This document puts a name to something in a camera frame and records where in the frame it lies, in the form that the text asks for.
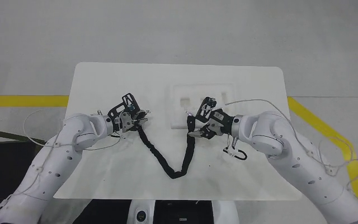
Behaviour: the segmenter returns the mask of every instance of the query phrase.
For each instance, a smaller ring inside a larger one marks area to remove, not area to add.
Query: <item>black cable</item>
[[[193,132],[195,129],[195,117],[188,116],[186,123],[188,126],[188,132]],[[162,154],[148,140],[147,135],[144,133],[142,126],[138,127],[138,133],[139,133],[139,137],[142,140],[142,142],[145,144],[145,146],[147,146],[147,148],[150,150],[150,152],[157,158],[158,162],[163,167],[163,170],[166,172],[166,174],[171,179],[180,178],[180,177],[186,175],[188,168],[189,168],[189,164],[190,164],[192,157],[194,155],[194,148],[195,148],[195,138],[194,137],[191,137],[187,134],[187,136],[186,136],[187,147],[186,147],[181,171],[174,171],[173,168],[171,168],[169,166],[167,160],[162,156]]]

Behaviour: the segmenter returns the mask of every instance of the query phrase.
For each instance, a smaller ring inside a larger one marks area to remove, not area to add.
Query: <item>white foam insert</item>
[[[215,86],[212,92],[203,93],[203,97],[206,94],[216,95],[220,85],[232,85],[235,100],[267,99],[289,116],[284,79],[279,68],[125,63],[77,65],[66,116],[96,113],[98,109],[106,113],[121,103],[122,95],[131,92],[142,109],[152,112],[149,121],[144,124],[148,139],[173,169],[180,170],[187,130],[171,128],[174,114],[169,108],[173,108],[173,87],[186,85]],[[264,102],[246,102],[230,108],[232,115],[258,114],[272,109]],[[130,132],[125,141],[111,148],[84,151],[81,162],[55,197],[183,200],[300,198],[301,193],[271,167],[265,155],[247,144],[238,143],[237,147],[247,153],[248,159],[237,160],[223,152],[226,140],[226,136],[196,140],[187,175],[172,180],[138,134]],[[108,137],[94,147],[115,142],[116,139]]]
[[[172,110],[171,117],[172,129],[187,129],[186,117],[187,111],[196,115],[202,101],[207,96],[215,98],[217,106],[224,105],[234,101],[235,88],[232,83],[227,84],[199,84],[199,85],[173,85],[172,88],[172,105],[168,110]],[[223,108],[228,114],[234,113],[232,107]],[[196,120],[195,126],[201,128],[204,124]]]

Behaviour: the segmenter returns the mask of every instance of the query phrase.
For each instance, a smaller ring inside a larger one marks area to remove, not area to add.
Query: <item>black bracket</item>
[[[146,115],[146,112],[140,109],[138,103],[136,102],[134,96],[131,93],[122,96],[122,101],[123,102],[121,104],[118,104],[108,112],[108,116],[110,117],[113,124],[114,132],[119,131],[123,126],[119,119],[119,115],[122,112],[129,113],[132,120],[141,120]],[[137,127],[137,125],[134,125],[129,130],[136,130]]]

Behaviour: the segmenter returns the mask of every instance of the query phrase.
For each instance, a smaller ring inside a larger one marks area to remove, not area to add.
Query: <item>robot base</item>
[[[239,224],[232,200],[132,200],[127,224]]]

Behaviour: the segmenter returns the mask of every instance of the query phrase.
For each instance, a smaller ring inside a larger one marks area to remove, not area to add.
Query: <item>white table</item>
[[[122,95],[131,92],[141,109],[152,112],[144,125],[148,139],[175,170],[180,170],[187,130],[172,129],[171,117],[183,109],[177,106],[180,103],[176,89],[185,85],[210,86],[214,95],[225,86],[228,89],[224,90],[225,100],[263,98],[289,116],[280,68],[125,63],[78,64],[66,116],[92,114],[98,109],[107,113],[121,103]],[[203,87],[202,94],[199,100],[208,94],[207,88]],[[265,102],[245,102],[226,110],[236,115],[258,114],[274,108]],[[108,137],[94,147],[116,141]],[[143,145],[138,133],[131,132],[116,146],[84,151],[82,161],[55,197],[192,200],[297,200],[301,197],[263,154],[238,143],[237,147],[248,155],[247,160],[240,161],[223,152],[226,144],[226,136],[197,139],[187,175],[172,180]]]

